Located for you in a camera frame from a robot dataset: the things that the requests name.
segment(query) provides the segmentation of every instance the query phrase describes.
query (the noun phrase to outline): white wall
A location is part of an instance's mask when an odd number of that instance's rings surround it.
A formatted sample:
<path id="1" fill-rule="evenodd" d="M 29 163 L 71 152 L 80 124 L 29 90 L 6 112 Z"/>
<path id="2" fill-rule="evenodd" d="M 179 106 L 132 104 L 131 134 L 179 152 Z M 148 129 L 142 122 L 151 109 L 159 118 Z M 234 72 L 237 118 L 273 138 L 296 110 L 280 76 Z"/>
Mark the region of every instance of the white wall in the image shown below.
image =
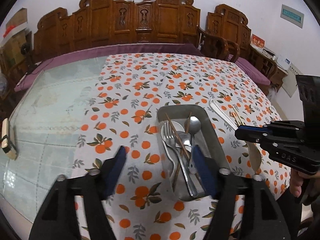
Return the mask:
<path id="1" fill-rule="evenodd" d="M 78 9 L 80 0 L 18 0 L 12 7 L 5 23 L 22 7 L 28 9 L 30 30 L 36 32 L 37 22 L 46 13 L 57 7 L 64 7 L 69 14 Z M 242 11 L 249 19 L 252 33 L 266 41 L 266 46 L 275 53 L 287 55 L 304 73 L 320 75 L 317 50 L 320 48 L 320 27 L 303 0 L 194 0 L 194 6 L 201 9 L 200 25 L 204 28 L 207 12 L 213 12 L 216 5 L 228 4 Z M 280 18 L 281 5 L 285 4 L 305 14 L 303 29 Z M 277 101 L 289 119 L 302 120 L 302 103 L 296 92 L 292 98 L 281 89 Z"/>

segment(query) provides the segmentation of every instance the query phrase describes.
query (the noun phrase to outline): carved wooden backrest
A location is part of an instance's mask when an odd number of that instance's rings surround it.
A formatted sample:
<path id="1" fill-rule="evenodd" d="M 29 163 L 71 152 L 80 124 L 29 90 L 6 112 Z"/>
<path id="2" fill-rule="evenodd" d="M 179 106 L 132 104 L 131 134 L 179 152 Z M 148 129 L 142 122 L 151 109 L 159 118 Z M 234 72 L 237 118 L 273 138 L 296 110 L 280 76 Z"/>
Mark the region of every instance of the carved wooden backrest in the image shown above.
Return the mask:
<path id="1" fill-rule="evenodd" d="M 247 24 L 248 19 L 242 12 L 226 4 L 220 4 L 216 6 L 214 13 L 208 12 L 206 31 L 237 43 L 241 49 L 241 56 L 247 53 L 250 45 L 251 29 Z"/>
<path id="2" fill-rule="evenodd" d="M 57 8 L 38 22 L 34 60 L 104 45 L 137 42 L 197 45 L 200 10 L 193 0 L 81 0 L 68 16 Z"/>

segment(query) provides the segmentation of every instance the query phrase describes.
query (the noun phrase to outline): metal tray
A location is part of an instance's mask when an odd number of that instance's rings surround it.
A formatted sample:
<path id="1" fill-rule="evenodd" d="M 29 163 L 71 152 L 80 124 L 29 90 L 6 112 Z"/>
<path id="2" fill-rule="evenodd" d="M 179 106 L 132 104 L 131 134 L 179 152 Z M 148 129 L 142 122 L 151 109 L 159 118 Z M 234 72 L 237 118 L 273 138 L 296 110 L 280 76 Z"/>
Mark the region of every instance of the metal tray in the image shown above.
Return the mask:
<path id="1" fill-rule="evenodd" d="M 226 160 L 225 154 L 222 150 L 217 134 L 214 128 L 212 127 L 211 120 L 207 112 L 202 107 L 198 105 L 177 105 L 177 106 L 161 107 L 157 112 L 158 130 L 160 131 L 164 122 L 167 121 L 167 117 L 165 114 L 167 114 L 172 121 L 178 122 L 184 127 L 184 122 L 189 117 L 190 112 L 192 112 L 192 116 L 195 116 L 201 122 L 201 130 L 200 132 L 196 133 L 195 141 L 196 141 L 196 144 L 199 145 L 204 156 L 213 158 L 216 161 L 216 163 L 219 165 L 219 167 L 230 169 L 229 163 Z M 162 165 L 166 173 L 168 174 L 169 180 L 172 185 L 172 179 L 175 173 L 175 170 L 173 169 L 174 167 L 176 168 L 178 166 L 179 161 L 175 153 L 171 149 L 167 148 L 163 143 L 160 132 L 157 134 L 157 139 L 158 139 L 160 154 L 162 156 L 165 156 L 165 158 L 162 158 Z M 169 154 L 170 158 L 174 161 L 175 165 L 173 165 L 172 162 L 169 160 L 166 152 Z M 196 176 L 192 174 L 190 176 L 191 176 L 191 180 L 195 184 L 198 191 L 197 199 L 206 196 L 206 193 L 201 187 Z M 189 195 L 189 192 L 181 171 L 179 172 L 179 175 L 178 175 L 174 194 L 182 201 L 195 200 Z"/>

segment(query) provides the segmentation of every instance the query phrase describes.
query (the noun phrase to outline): metal spoon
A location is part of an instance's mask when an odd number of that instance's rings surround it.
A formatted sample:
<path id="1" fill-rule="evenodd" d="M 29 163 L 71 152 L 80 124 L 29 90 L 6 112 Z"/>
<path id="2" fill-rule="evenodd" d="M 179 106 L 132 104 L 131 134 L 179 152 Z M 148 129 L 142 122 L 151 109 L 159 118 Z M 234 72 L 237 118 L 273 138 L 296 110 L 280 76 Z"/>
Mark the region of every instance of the metal spoon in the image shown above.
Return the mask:
<path id="1" fill-rule="evenodd" d="M 188 125 L 188 119 L 185 121 L 184 126 L 187 127 Z M 196 118 L 195 116 L 191 116 L 190 117 L 190 125 L 189 125 L 189 133 L 191 134 L 191 145 L 192 148 L 196 145 L 195 142 L 195 134 L 197 132 L 199 132 L 201 129 L 201 122 L 199 121 L 198 118 Z M 191 155 L 190 155 L 190 161 L 189 161 L 189 171 L 191 174 L 196 174 L 197 170 L 196 170 L 196 166 L 193 163 L 192 160 L 192 149 L 191 149 Z"/>
<path id="2" fill-rule="evenodd" d="M 191 153 L 190 135 L 186 134 L 183 131 L 177 131 L 177 133 L 178 133 L 183 145 L 185 146 L 186 150 Z M 177 140 L 176 140 L 176 147 L 182 148 L 181 145 L 177 142 Z"/>

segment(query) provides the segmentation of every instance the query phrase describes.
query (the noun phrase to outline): purple seat cushion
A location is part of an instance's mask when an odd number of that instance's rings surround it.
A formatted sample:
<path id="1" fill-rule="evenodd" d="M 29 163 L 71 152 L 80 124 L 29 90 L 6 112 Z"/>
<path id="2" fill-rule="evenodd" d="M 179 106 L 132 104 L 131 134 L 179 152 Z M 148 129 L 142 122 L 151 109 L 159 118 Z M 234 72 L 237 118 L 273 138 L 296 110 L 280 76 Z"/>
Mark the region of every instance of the purple seat cushion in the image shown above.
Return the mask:
<path id="1" fill-rule="evenodd" d="M 236 65 L 241 68 L 241 70 L 246 73 L 254 83 L 261 85 L 270 85 L 270 80 L 263 75 L 258 69 L 256 69 L 249 61 L 244 58 L 238 58 Z"/>
<path id="2" fill-rule="evenodd" d="M 111 45 L 105 47 L 79 50 L 45 60 L 30 75 L 26 76 L 25 79 L 14 88 L 14 91 L 17 92 L 31 87 L 36 77 L 42 70 L 48 70 L 57 66 L 61 66 L 71 62 L 76 62 L 79 60 L 124 53 L 172 53 L 204 57 L 204 55 L 202 55 L 202 53 L 193 44 L 190 43 L 138 43 Z"/>

